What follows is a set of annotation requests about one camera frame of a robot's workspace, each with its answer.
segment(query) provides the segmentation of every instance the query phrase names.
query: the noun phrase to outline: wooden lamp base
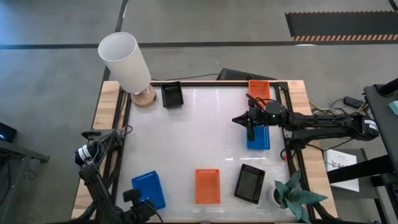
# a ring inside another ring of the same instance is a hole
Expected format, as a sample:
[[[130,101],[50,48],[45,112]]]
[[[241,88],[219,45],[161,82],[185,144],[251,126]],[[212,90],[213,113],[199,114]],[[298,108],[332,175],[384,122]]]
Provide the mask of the wooden lamp base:
[[[148,91],[139,94],[131,94],[131,101],[138,107],[145,108],[153,105],[156,100],[156,92],[154,87],[148,86]]]

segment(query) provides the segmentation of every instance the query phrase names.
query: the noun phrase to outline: lamp shade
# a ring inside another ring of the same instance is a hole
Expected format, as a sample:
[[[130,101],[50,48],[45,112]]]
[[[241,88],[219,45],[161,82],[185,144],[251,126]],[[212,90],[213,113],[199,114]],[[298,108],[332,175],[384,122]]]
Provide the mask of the lamp shade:
[[[108,35],[99,43],[98,53],[123,90],[139,93],[149,86],[150,73],[133,35]]]

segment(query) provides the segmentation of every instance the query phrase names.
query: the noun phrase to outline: blue tray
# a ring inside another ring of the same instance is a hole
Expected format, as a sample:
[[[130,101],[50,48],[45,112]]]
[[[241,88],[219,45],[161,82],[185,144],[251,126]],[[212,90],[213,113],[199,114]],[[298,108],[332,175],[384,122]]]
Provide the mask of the blue tray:
[[[156,209],[166,207],[162,186],[156,171],[131,179],[131,184],[134,189],[141,191],[139,198],[141,202],[148,199],[155,204]]]
[[[265,150],[270,149],[269,143],[269,128],[268,126],[255,126],[254,129],[254,141],[247,143],[248,149]]]

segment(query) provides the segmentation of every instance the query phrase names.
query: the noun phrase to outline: white lamp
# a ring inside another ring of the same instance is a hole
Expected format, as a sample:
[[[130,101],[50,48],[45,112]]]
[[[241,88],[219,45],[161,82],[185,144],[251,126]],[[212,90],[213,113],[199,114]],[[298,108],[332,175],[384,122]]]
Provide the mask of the white lamp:
[[[98,53],[123,90],[132,93],[134,104],[147,107],[154,103],[156,94],[149,85],[150,73],[133,35],[108,35],[99,43]]]

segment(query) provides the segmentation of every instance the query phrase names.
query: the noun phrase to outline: white table surface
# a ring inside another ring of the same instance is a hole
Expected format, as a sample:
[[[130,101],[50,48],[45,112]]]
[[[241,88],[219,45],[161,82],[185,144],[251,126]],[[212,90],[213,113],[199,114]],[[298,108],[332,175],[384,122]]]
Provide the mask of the white table surface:
[[[186,86],[184,105],[171,110],[163,107],[160,87],[155,90],[154,105],[131,105],[133,131],[124,145],[117,206],[123,210],[131,206],[123,202],[123,192],[132,188],[133,177],[156,170],[166,201],[158,212],[165,222],[295,220],[289,209],[279,209],[268,199],[275,180],[289,179],[287,163],[279,156],[284,148],[282,130],[269,127],[270,150],[249,150],[246,129],[231,121],[248,109],[247,87]],[[273,87],[271,98],[275,99]],[[242,163],[266,172],[258,205],[233,195]],[[195,169],[220,170],[219,205],[195,204]]]

